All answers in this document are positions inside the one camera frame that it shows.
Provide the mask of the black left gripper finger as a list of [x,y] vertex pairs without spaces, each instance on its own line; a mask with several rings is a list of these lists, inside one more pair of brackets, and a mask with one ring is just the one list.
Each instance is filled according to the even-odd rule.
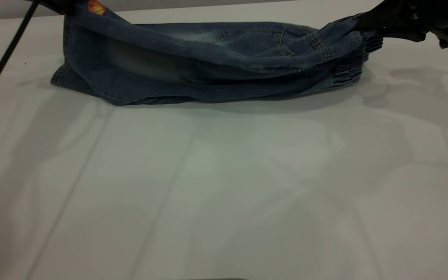
[[76,0],[34,0],[34,2],[64,16],[73,15],[76,9]]

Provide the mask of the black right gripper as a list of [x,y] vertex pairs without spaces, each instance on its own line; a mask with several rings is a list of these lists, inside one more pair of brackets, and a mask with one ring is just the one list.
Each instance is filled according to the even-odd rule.
[[427,33],[433,33],[441,49],[446,49],[448,0],[384,0],[357,17],[355,30],[376,30],[378,37],[412,42],[423,42]]

